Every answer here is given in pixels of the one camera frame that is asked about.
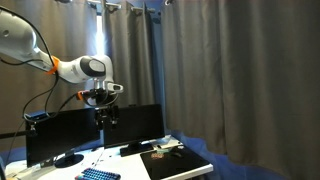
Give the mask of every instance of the black cable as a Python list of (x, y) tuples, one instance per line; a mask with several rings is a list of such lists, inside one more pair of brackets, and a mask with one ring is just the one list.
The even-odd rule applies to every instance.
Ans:
[(26, 121), (28, 121), (28, 122), (40, 123), (40, 122), (46, 121), (46, 120), (48, 120), (48, 119), (50, 119), (50, 118), (54, 118), (54, 117), (56, 117), (56, 116), (59, 114), (59, 112), (61, 111), (61, 109), (62, 109), (66, 104), (68, 104), (68, 102), (69, 102), (72, 98), (74, 98), (74, 97), (76, 97), (76, 96), (77, 96), (77, 93), (69, 96), (69, 98), (68, 98), (67, 100), (65, 100), (64, 103), (59, 107), (59, 109), (57, 110), (57, 112), (49, 114), (46, 118), (39, 119), (39, 120), (33, 120), (33, 119), (29, 119), (29, 118), (27, 118), (26, 116), (24, 116), (24, 119), (25, 119)]
[[(6, 12), (8, 12), (8, 13), (14, 15), (14, 16), (17, 16), (18, 18), (21, 18), (22, 20), (24, 20), (26, 23), (28, 23), (28, 24), (33, 28), (33, 30), (37, 33), (37, 35), (38, 35), (39, 38), (41, 39), (41, 41), (42, 41), (42, 43), (43, 43), (43, 45), (44, 45), (44, 47), (45, 47), (45, 50), (46, 50), (46, 52), (47, 52), (47, 54), (48, 54), (48, 56), (49, 56), (49, 59), (50, 59), (50, 61), (51, 61), (51, 63), (52, 63), (52, 66), (54, 66), (54, 62), (53, 62), (51, 53), (50, 53), (50, 51), (49, 51), (49, 48), (48, 48), (48, 46), (47, 46), (44, 38), (42, 37), (41, 33), (38, 31), (38, 29), (37, 29), (31, 22), (29, 22), (27, 19), (25, 19), (24, 17), (20, 16), (19, 14), (15, 13), (15, 12), (7, 9), (7, 8), (5, 8), (5, 7), (3, 7), (3, 6), (0, 6), (0, 10), (6, 11)], [(27, 61), (26, 61), (26, 62), (22, 62), (22, 63), (17, 63), (17, 64), (11, 64), (11, 63), (7, 63), (7, 64), (10, 64), (10, 65), (20, 65), (20, 64), (25, 64), (25, 63), (27, 63)], [(49, 95), (48, 95), (48, 97), (47, 97), (47, 100), (46, 100), (46, 103), (45, 103), (45, 112), (47, 112), (47, 104), (48, 104), (48, 101), (49, 101), (49, 99), (50, 99), (50, 97), (51, 97), (51, 94), (52, 94), (52, 92), (53, 92), (54, 88), (56, 87), (56, 85), (57, 85), (57, 83), (58, 83), (58, 80), (59, 80), (59, 73), (58, 73), (58, 71), (56, 71), (54, 74), (55, 74), (55, 77), (56, 77), (56, 78), (55, 78), (55, 82), (54, 82), (53, 86), (52, 86), (49, 90), (47, 90), (47, 91), (45, 91), (45, 92), (43, 92), (43, 93), (40, 93), (39, 95), (31, 98), (31, 99), (26, 103), (26, 105), (24, 106), (23, 111), (22, 111), (22, 116), (23, 116), (23, 117), (25, 117), (24, 115), (25, 115), (26, 108), (28, 107), (28, 105), (29, 105), (34, 99), (36, 99), (36, 98), (38, 98), (38, 97), (40, 97), (40, 96), (42, 96), (42, 95), (44, 95), (44, 94), (46, 94), (46, 93), (49, 93)]]
[[(7, 9), (7, 8), (4, 8), (4, 7), (0, 6), (0, 10), (5, 11), (5, 12), (8, 12), (8, 13), (10, 13), (10, 14), (18, 17), (18, 18), (21, 18), (22, 20), (24, 20), (26, 23), (28, 23), (28, 24), (33, 28), (33, 30), (37, 33), (37, 35), (38, 35), (39, 38), (41, 39), (41, 41), (42, 41), (42, 43), (43, 43), (43, 45), (44, 45), (44, 47), (45, 47), (45, 50), (46, 50), (46, 52), (47, 52), (47, 54), (48, 54), (48, 56), (49, 56), (49, 59), (50, 59), (50, 61), (51, 61), (51, 63), (52, 63), (52, 66), (54, 66), (54, 62), (53, 62), (51, 53), (50, 53), (50, 51), (49, 51), (49, 48), (48, 48), (48, 46), (47, 46), (44, 38), (41, 36), (41, 33), (38, 31), (38, 29), (37, 29), (32, 23), (30, 23), (27, 19), (25, 19), (24, 17), (20, 16), (19, 14), (15, 13), (15, 12)], [(11, 64), (11, 65), (20, 65), (20, 64), (25, 64), (25, 63), (27, 63), (27, 62), (22, 62), (22, 63), (18, 63), (18, 64)], [(22, 111), (23, 116), (24, 116), (24, 114), (25, 114), (25, 110), (26, 110), (27, 106), (28, 106), (34, 99), (36, 99), (37, 97), (42, 96), (42, 95), (50, 92), (49, 96), (47, 97), (46, 103), (48, 102), (48, 99), (50, 98), (51, 93), (53, 92), (53, 90), (54, 90), (54, 88), (56, 87), (56, 85), (57, 85), (57, 83), (58, 83), (58, 80), (59, 80), (59, 73), (58, 73), (58, 71), (56, 71), (54, 74), (55, 74), (55, 77), (56, 77), (56, 78), (55, 78), (55, 82), (54, 82), (53, 86), (52, 86), (49, 90), (47, 90), (47, 91), (45, 91), (45, 92), (43, 92), (43, 93), (41, 93), (41, 94), (33, 97), (31, 100), (29, 100), (29, 102), (28, 102), (28, 103), (24, 106), (24, 108), (23, 108), (23, 111)], [(11, 150), (12, 150), (12, 148), (13, 148), (13, 143), (14, 143), (14, 141), (15, 141), (16, 134), (19, 132), (19, 130), (20, 130), (21, 126), (24, 124), (24, 122), (25, 122), (25, 121), (23, 121), (23, 122), (21, 123), (21, 125), (19, 126), (18, 130), (16, 131), (16, 133), (15, 133), (15, 135), (14, 135), (14, 137), (13, 137), (13, 140), (12, 140), (11, 145), (10, 145), (10, 148), (9, 148), (9, 153), (8, 153), (8, 157), (7, 157), (7, 160), (6, 160), (6, 164), (8, 164), (9, 157), (10, 157), (10, 155), (11, 155)]]
[(20, 63), (11, 63), (11, 62), (8, 62), (8, 61), (5, 61), (4, 59), (2, 59), (0, 57), (0, 61), (7, 64), (7, 65), (11, 65), (11, 66), (20, 66), (20, 65), (24, 65), (26, 63), (29, 63), (29, 62), (34, 62), (34, 61), (42, 61), (41, 59), (30, 59), (30, 60), (27, 60), (27, 61), (24, 61), (24, 62), (20, 62)]
[(8, 162), (9, 162), (9, 158), (10, 158), (10, 155), (11, 155), (11, 150), (12, 150), (12, 147), (13, 147), (13, 143), (17, 137), (17, 134), (18, 132), (20, 131), (22, 125), (25, 123), (25, 121), (22, 121), (22, 123), (20, 124), (20, 126), (18, 127), (17, 131), (15, 132), (15, 135), (13, 136), (13, 140), (11, 141), (11, 144), (10, 144), (10, 148), (9, 148), (9, 152), (8, 152), (8, 156), (7, 156), (7, 159), (6, 159), (6, 162), (5, 162), (5, 165), (8, 165)]

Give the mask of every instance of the robotic arm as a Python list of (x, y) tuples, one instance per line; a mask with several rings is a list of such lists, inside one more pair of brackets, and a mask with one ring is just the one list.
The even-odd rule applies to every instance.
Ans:
[(36, 29), (30, 23), (1, 6), (0, 24), (0, 53), (51, 74), (58, 73), (70, 83), (93, 80), (93, 89), (82, 91), (83, 97), (92, 98), (99, 94), (108, 96), (123, 92), (121, 85), (113, 83), (112, 62), (108, 56), (82, 56), (70, 62), (63, 62), (50, 56), (49, 52), (47, 54), (39, 49), (36, 44)]

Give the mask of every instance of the computer monitor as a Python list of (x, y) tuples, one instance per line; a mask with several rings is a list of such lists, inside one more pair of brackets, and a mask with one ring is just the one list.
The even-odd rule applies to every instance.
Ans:
[(165, 136), (162, 109), (159, 104), (119, 108), (115, 127), (104, 122), (104, 148), (128, 145), (120, 149), (121, 156), (153, 150), (143, 141)]
[(65, 153), (53, 162), (57, 168), (69, 167), (83, 159), (74, 149), (98, 140), (100, 131), (94, 120), (95, 109), (62, 111), (56, 117), (35, 124), (35, 136), (26, 136), (27, 167), (43, 164)]

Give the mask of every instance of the gray curtain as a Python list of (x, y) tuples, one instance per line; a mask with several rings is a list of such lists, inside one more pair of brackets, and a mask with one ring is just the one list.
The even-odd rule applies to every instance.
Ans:
[(233, 162), (319, 179), (320, 1), (162, 9), (167, 124)]
[(102, 12), (106, 54), (113, 62), (114, 81), (124, 87), (115, 102), (119, 107), (156, 102), (150, 14), (132, 10), (122, 1), (121, 8), (107, 5)]
[[(37, 27), (51, 54), (61, 61), (96, 54), (96, 10), (85, 0), (73, 0), (69, 4), (54, 0), (0, 0), (0, 5), (22, 15)], [(45, 51), (42, 42), (38, 41), (38, 44)], [(2, 54), (1, 57), (18, 62)], [(15, 132), (22, 122), (24, 105), (51, 88), (54, 76), (28, 65), (16, 67), (4, 63), (0, 63), (0, 74), (0, 133)], [(56, 111), (69, 96), (85, 86), (60, 80), (49, 100), (48, 111)], [(26, 112), (44, 110), (46, 97), (37, 98)], [(83, 107), (83, 102), (74, 99), (63, 110)], [(0, 152), (8, 150), (11, 142), (12, 139), (0, 140)], [(24, 146), (24, 143), (24, 137), (19, 137), (13, 147)]]

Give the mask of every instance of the blue keyboard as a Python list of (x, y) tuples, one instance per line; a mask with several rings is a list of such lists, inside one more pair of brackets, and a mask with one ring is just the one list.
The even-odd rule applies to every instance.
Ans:
[(119, 180), (120, 174), (88, 168), (76, 176), (76, 180)]

